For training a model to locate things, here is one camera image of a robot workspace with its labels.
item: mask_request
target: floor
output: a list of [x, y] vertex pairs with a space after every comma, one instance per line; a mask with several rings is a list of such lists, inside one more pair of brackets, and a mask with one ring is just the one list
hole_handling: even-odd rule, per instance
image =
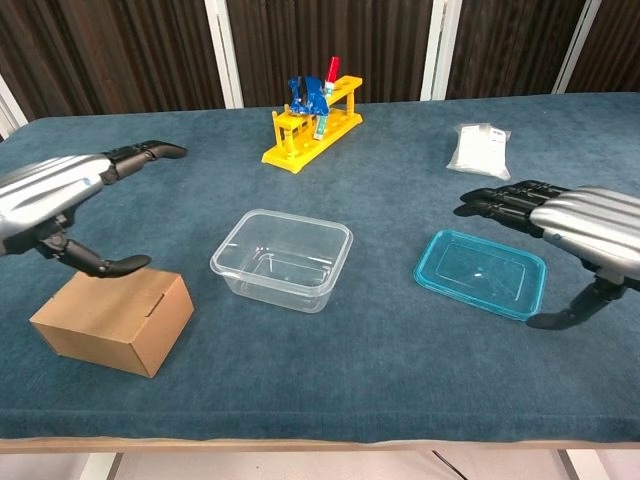
[[[469, 480], [572, 480], [551, 450], [443, 447]], [[599, 452], [609, 480], [639, 480], [640, 452]], [[79, 480], [87, 455], [0, 455], [2, 480]], [[429, 450], [126, 454], [115, 480], [460, 480]]]

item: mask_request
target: teal container lid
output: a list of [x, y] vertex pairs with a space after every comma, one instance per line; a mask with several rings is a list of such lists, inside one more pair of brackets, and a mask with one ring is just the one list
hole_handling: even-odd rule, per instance
[[425, 288], [520, 321], [540, 308], [546, 275], [540, 257], [453, 230], [433, 237], [414, 272]]

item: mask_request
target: yellow test tube rack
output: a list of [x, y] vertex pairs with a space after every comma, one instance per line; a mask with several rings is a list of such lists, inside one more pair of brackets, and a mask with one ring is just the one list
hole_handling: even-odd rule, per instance
[[[276, 145], [264, 152], [262, 163], [298, 173], [336, 140], [362, 123], [362, 116], [355, 112], [354, 96], [360, 85], [362, 78], [359, 77], [345, 75], [336, 80], [333, 92], [327, 97], [329, 118], [322, 140], [313, 138], [317, 119], [312, 115], [294, 115], [289, 111], [289, 105], [284, 106], [281, 114], [271, 112]], [[346, 110], [332, 107], [344, 97], [347, 97]]]

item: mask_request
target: table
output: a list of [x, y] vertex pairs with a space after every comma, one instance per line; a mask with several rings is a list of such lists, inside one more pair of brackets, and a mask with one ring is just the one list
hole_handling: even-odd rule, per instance
[[[270, 109], [35, 121], [0, 144], [0, 172], [147, 139], [184, 145], [105, 188], [70, 236], [106, 257], [146, 253], [183, 274], [196, 312], [152, 379], [56, 357], [28, 323], [72, 270], [36, 252], [0, 258], [0, 438], [640, 440], [638, 294], [589, 322], [539, 331], [419, 287], [429, 239], [452, 228], [549, 268], [543, 309], [590, 274], [524, 234], [451, 212], [499, 186], [445, 169], [459, 123], [511, 130], [513, 181], [640, 192], [640, 95], [579, 94], [362, 105], [364, 123], [292, 175], [260, 163]], [[253, 208], [346, 224], [333, 296], [306, 315], [233, 295], [208, 260]]]

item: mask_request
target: white package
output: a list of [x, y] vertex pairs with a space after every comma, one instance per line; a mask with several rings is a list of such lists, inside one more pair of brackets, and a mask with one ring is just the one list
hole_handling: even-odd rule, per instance
[[447, 168], [502, 180], [511, 178], [505, 157], [511, 132], [494, 128], [489, 123], [461, 124], [456, 130], [458, 146]]

